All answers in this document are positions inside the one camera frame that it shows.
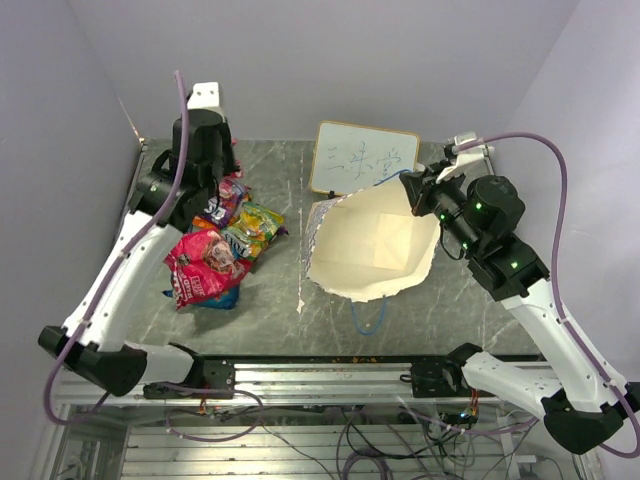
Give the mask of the yellow green snack packet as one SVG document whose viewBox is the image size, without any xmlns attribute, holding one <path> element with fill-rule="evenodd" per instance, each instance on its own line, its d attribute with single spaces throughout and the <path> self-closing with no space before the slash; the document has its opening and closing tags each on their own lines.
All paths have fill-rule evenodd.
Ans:
<svg viewBox="0 0 640 480">
<path fill-rule="evenodd" d="M 236 220 L 220 234 L 239 258 L 254 262 L 285 232 L 283 216 L 254 202 L 244 202 Z"/>
</svg>

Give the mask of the red snack packet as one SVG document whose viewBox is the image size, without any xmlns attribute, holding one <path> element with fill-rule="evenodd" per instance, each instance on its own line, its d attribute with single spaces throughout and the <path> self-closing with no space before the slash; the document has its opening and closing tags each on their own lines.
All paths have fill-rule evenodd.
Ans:
<svg viewBox="0 0 640 480">
<path fill-rule="evenodd" d="M 174 300 L 177 310 L 198 307 L 197 303 L 240 286 L 252 267 L 215 230 L 184 235 L 163 263 L 170 271 L 170 289 L 163 294 Z"/>
</svg>

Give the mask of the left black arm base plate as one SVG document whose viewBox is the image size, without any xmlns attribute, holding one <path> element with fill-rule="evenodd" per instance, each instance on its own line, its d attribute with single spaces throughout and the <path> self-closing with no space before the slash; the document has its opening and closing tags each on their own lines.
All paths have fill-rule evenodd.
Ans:
<svg viewBox="0 0 640 480">
<path fill-rule="evenodd" d="M 162 382 L 143 387 L 148 400 L 178 399 L 232 399 L 235 386 L 235 368 L 227 360 L 205 360 L 194 366 L 187 379 L 166 386 Z"/>
</svg>

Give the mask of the blue checkered paper bag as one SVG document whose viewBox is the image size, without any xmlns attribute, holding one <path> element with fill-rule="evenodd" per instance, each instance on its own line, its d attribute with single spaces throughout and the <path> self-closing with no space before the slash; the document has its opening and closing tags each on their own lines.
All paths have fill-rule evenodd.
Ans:
<svg viewBox="0 0 640 480">
<path fill-rule="evenodd" d="M 438 219 L 412 214 L 400 175 L 312 204 L 304 230 L 303 275 L 349 302 L 355 329 L 381 326 L 389 298 L 429 275 Z"/>
</svg>

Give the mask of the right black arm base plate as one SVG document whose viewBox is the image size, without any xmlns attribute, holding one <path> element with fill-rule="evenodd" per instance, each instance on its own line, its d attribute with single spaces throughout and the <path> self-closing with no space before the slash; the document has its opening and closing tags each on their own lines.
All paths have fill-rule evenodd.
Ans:
<svg viewBox="0 0 640 480">
<path fill-rule="evenodd" d="M 402 373 L 399 380 L 411 387 L 413 397 L 424 398 L 470 398 L 469 388 L 453 388 L 444 378 L 442 368 L 426 363 L 412 364 L 408 373 Z"/>
</svg>

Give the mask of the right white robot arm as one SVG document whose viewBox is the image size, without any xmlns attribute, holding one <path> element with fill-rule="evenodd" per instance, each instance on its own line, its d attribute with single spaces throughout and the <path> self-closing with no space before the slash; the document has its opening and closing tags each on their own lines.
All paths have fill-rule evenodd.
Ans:
<svg viewBox="0 0 640 480">
<path fill-rule="evenodd" d="M 564 449 L 582 455 L 603 447 L 639 411 L 639 387 L 616 373 L 553 297 L 550 272 L 514 230 L 525 212 L 516 188 L 487 175 L 466 190 L 461 180 L 438 182 L 427 172 L 403 173 L 411 212 L 434 216 L 460 245 L 474 280 L 534 340 L 555 373 L 552 380 L 465 343 L 451 351 L 442 387 L 459 396 L 481 390 L 543 421 Z"/>
</svg>

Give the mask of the small red candy packet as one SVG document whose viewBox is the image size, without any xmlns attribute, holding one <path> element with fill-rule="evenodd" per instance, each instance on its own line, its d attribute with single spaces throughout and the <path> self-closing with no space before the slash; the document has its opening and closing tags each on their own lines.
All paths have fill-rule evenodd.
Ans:
<svg viewBox="0 0 640 480">
<path fill-rule="evenodd" d="M 240 162 L 239 162 L 239 161 L 237 161 L 237 162 L 236 162 L 235 167 L 236 167 L 236 169 L 235 169 L 235 171 L 231 174 L 231 176 L 232 176 L 233 178 L 236 178 L 236 179 L 242 179 L 242 178 L 244 178 L 244 177 L 245 177 L 245 170 L 243 169 L 243 167 L 242 167 L 242 165 L 240 164 Z"/>
</svg>

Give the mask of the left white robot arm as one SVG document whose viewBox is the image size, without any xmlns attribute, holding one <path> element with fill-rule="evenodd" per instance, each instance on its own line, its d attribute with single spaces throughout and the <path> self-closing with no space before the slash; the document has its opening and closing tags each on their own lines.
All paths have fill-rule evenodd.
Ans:
<svg viewBox="0 0 640 480">
<path fill-rule="evenodd" d="M 155 160 L 129 200 L 119 238 L 81 303 L 38 344 L 58 367 L 121 397 L 144 383 L 168 382 L 182 397 L 203 387 L 200 356 L 185 347 L 129 344 L 132 308 L 141 288 L 196 215 L 238 171 L 232 135 L 219 107 L 191 107 L 173 124 L 170 149 Z"/>
</svg>

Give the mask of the purple snack packet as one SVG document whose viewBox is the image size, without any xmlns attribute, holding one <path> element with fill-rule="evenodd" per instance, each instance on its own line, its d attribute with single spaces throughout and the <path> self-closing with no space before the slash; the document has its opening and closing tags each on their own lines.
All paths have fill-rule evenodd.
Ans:
<svg viewBox="0 0 640 480">
<path fill-rule="evenodd" d="M 250 187 L 237 178 L 225 177 L 218 193 L 208 201 L 204 211 L 193 219 L 192 225 L 199 229 L 224 229 L 237 217 L 242 203 L 250 200 Z"/>
</svg>

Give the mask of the blue candy packet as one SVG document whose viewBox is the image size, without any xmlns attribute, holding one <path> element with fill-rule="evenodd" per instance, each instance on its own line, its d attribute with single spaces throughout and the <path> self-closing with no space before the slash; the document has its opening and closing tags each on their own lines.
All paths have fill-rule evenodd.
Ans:
<svg viewBox="0 0 640 480">
<path fill-rule="evenodd" d="M 218 296 L 211 297 L 205 301 L 197 303 L 198 307 L 218 309 L 218 310 L 232 310 L 235 308 L 240 294 L 240 286 L 230 288 L 222 292 Z"/>
</svg>

